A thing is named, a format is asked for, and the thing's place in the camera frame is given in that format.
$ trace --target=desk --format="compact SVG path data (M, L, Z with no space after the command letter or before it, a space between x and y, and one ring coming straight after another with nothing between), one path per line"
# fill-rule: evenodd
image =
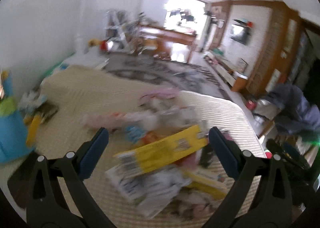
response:
M139 36L142 38L156 39L158 43L158 49L156 51L163 51L168 57L170 57L171 48L174 43L186 45L190 49L186 59L187 62L190 62L191 60L196 43L196 35L187 35L155 26L140 25Z

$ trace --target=television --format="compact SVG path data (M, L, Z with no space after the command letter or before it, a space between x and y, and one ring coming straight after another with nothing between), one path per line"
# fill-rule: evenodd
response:
M244 25L231 25L231 39L246 45L250 36L250 27Z

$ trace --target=rug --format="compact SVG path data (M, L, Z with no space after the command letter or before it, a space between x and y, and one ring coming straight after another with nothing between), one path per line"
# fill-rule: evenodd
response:
M115 76L231 100L215 75L202 66L156 60L147 55L117 53L109 58L104 69Z

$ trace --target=red object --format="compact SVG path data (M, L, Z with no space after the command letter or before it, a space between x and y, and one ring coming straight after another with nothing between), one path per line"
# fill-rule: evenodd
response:
M257 103L252 100L248 100L245 106L247 107L248 110L253 111L256 108Z
M266 154L267 158L272 158L271 152L266 152L265 154Z
M101 50L101 51L108 51L108 50L107 50L106 41L101 41L101 42L100 42L100 50Z
M147 134L141 139L141 141L145 145L151 144L151 143L156 142L158 140L159 140L159 138L154 131L147 132Z

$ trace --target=yellow box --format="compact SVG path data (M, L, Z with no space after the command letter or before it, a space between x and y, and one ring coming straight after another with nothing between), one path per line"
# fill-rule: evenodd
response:
M220 189L222 192L227 193L227 180L221 174L214 172L211 169L204 169L197 166L194 170L183 170L186 177L191 178L192 181L201 183L207 186Z
M118 153L125 175L149 173L188 156L208 144L198 125L134 150Z
M215 188L215 187L212 187L212 186L208 186L208 185L204 185L204 184L198 183L198 182L192 182L187 187L188 188L195 188L195 189L198 189L198 190L200 190L202 192L208 193L215 200L221 200L221 199L225 198L227 193L228 193L227 191L222 191L222 190L220 190L218 188Z

